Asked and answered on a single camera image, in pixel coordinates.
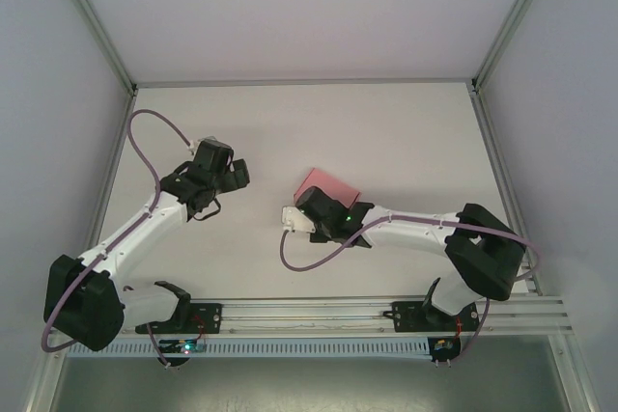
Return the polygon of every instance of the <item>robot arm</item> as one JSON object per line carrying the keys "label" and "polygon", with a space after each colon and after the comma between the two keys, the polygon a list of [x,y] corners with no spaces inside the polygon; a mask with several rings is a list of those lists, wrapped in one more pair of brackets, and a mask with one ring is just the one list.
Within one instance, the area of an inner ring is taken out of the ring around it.
{"label": "robot arm", "polygon": [[[122,227],[77,259],[58,258],[49,270],[45,321],[69,285],[103,255],[60,310],[53,323],[55,328],[90,349],[100,350],[124,327],[169,319],[182,326],[190,294],[167,282],[124,291],[126,278],[161,238],[192,219],[200,221],[217,214],[221,210],[216,198],[219,194],[249,183],[246,163],[232,161],[233,157],[234,151],[225,144],[213,139],[200,141],[194,159],[161,179],[160,192]],[[217,210],[198,217],[211,203]],[[117,240],[118,244],[106,251]]]}
{"label": "robot arm", "polygon": [[[366,228],[384,217],[397,217],[398,220]],[[419,218],[430,219],[438,225],[418,223]],[[525,246],[489,233],[442,227],[442,222],[512,233],[479,205],[467,204],[461,212],[448,214],[401,212],[363,202],[346,208],[319,187],[306,190],[295,202],[295,207],[286,207],[283,212],[284,229],[310,233],[310,241],[314,243],[344,243],[365,229],[351,246],[400,246],[448,259],[455,269],[437,279],[426,296],[424,316],[429,321],[438,323],[456,316],[482,297],[498,301],[509,299]]]}

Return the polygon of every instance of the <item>white table surface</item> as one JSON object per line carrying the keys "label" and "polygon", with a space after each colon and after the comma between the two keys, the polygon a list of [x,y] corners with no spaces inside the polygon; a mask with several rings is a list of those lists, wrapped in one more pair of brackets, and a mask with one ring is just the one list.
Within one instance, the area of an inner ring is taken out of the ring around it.
{"label": "white table surface", "polygon": [[[222,195],[223,211],[167,235],[128,279],[167,280],[194,298],[423,295],[452,265],[408,249],[350,249],[316,270],[281,264],[281,208],[312,167],[358,188],[361,199],[414,212],[459,211],[479,203],[505,214],[464,83],[143,89],[151,108],[190,139],[214,135],[247,161],[251,183]],[[189,158],[182,141],[149,115],[134,134],[159,175]],[[126,143],[102,236],[125,223],[153,191]],[[288,239],[289,261],[304,265],[334,244]],[[527,292],[518,283],[515,292]]]}

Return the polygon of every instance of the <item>enclosure wall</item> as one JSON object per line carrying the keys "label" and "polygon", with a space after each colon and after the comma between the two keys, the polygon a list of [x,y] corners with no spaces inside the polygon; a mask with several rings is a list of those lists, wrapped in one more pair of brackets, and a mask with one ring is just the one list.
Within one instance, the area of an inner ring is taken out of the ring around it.
{"label": "enclosure wall", "polygon": [[604,410],[618,401],[616,0],[535,0],[484,97]]}
{"label": "enclosure wall", "polygon": [[49,265],[85,245],[127,95],[71,0],[0,0],[0,17],[0,395],[16,411]]}

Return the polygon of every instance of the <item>white wall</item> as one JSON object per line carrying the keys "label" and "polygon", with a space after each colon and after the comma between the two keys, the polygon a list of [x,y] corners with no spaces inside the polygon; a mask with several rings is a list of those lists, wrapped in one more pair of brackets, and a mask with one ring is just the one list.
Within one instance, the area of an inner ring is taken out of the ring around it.
{"label": "white wall", "polygon": [[49,265],[84,246],[126,96],[71,0],[0,0],[0,382],[20,410]]}
{"label": "white wall", "polygon": [[92,0],[138,83],[470,78],[515,0]]}
{"label": "white wall", "polygon": [[542,274],[604,410],[618,389],[617,0],[535,0],[486,89]]}

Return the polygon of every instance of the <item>pink block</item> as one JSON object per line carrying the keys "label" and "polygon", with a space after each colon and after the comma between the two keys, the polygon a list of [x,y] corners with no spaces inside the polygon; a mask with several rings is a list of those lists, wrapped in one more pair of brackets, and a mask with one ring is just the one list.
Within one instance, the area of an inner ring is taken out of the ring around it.
{"label": "pink block", "polygon": [[313,168],[309,176],[300,185],[296,193],[294,193],[294,202],[304,193],[309,187],[320,187],[322,192],[328,195],[333,200],[337,200],[345,207],[351,207],[360,197],[360,191],[350,187],[346,183],[334,178],[330,174],[325,173],[321,169]]}

